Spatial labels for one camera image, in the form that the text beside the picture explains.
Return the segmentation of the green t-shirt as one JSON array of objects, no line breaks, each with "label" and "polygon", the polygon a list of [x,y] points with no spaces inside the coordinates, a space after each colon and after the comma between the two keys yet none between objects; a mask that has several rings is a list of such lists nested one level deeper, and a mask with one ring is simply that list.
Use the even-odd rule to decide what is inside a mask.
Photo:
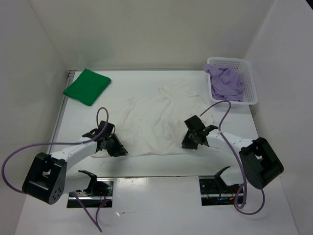
[{"label": "green t-shirt", "polygon": [[63,94],[81,103],[92,106],[112,80],[106,76],[84,69]]}]

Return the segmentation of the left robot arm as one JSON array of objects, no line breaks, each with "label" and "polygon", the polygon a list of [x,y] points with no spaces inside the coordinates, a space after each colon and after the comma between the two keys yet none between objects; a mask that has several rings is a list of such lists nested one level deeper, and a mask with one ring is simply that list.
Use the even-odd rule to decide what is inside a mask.
[{"label": "left robot arm", "polygon": [[80,161],[105,150],[111,157],[126,156],[128,151],[115,134],[115,126],[101,121],[98,128],[85,133],[77,145],[71,145],[52,154],[39,153],[22,185],[22,191],[47,204],[55,204],[66,193],[81,190],[91,196],[97,192],[97,175],[87,170],[74,174],[67,172]]}]

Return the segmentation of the white t-shirt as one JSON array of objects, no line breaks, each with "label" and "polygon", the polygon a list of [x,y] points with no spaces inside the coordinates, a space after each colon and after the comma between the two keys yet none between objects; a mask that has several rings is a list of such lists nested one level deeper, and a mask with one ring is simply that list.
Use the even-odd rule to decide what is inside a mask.
[{"label": "white t-shirt", "polygon": [[183,80],[159,92],[157,96],[100,97],[99,105],[107,108],[109,122],[116,126],[129,157],[189,153],[181,147],[187,132],[184,122],[207,105]]}]

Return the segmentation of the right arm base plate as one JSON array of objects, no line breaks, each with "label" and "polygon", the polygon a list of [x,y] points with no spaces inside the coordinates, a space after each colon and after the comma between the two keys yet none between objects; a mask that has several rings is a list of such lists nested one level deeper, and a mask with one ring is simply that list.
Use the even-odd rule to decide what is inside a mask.
[{"label": "right arm base plate", "polygon": [[233,205],[240,184],[228,186],[220,176],[199,178],[202,206]]}]

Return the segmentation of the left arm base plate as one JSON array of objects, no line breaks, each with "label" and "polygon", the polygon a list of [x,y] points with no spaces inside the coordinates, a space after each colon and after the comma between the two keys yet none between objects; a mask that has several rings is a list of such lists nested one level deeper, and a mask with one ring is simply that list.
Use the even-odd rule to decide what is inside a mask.
[{"label": "left arm base plate", "polygon": [[112,207],[114,178],[98,178],[97,186],[92,193],[85,193],[83,190],[76,190],[74,194],[86,208],[98,208],[102,203],[103,208]]}]

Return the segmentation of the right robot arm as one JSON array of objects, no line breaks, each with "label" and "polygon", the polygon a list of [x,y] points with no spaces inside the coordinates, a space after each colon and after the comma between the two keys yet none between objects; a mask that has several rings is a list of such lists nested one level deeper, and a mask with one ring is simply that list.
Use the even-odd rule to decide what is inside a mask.
[{"label": "right robot arm", "polygon": [[184,123],[188,131],[181,143],[182,148],[196,150],[198,145],[205,145],[236,153],[247,181],[256,189],[263,189],[284,171],[271,145],[262,137],[245,139],[221,131],[214,125],[206,127],[196,115]]}]

